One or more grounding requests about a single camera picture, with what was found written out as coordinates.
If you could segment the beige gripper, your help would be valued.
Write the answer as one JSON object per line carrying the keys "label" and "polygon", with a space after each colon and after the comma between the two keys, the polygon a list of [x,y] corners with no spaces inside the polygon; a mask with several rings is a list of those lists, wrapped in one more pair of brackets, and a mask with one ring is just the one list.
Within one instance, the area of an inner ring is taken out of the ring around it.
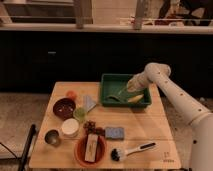
{"label": "beige gripper", "polygon": [[138,76],[133,76],[127,83],[127,91],[128,92],[136,92],[140,91],[143,86],[140,84]]}

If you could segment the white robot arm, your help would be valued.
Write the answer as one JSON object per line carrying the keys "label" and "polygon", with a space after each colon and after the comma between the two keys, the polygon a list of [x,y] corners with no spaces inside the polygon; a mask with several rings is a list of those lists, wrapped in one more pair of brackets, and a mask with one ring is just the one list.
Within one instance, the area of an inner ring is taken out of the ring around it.
{"label": "white robot arm", "polygon": [[213,171],[213,112],[175,84],[170,74],[169,65],[148,63],[128,81],[127,90],[141,91],[156,84],[194,131],[189,170]]}

